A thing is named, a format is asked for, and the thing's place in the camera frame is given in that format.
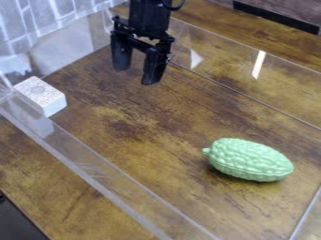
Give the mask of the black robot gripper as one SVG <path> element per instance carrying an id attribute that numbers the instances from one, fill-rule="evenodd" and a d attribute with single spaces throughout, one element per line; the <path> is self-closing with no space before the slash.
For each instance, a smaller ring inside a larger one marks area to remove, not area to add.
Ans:
<path id="1" fill-rule="evenodd" d="M 113 16 L 109 36 L 110 61 L 116 71 L 130 67 L 130 54 L 145 53 L 141 84 L 160 82 L 173 38 L 168 35 L 171 11 L 161 0 L 129 0 L 126 19 Z"/>

